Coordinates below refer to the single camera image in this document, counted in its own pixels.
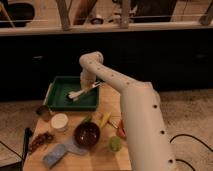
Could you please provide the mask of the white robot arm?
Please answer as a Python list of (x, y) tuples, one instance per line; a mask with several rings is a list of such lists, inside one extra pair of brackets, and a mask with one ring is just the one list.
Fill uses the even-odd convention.
[(132, 171), (179, 171), (162, 117), (160, 97), (152, 84), (104, 66), (100, 52), (82, 55), (79, 63), (83, 68), (83, 88), (100, 78), (120, 93)]

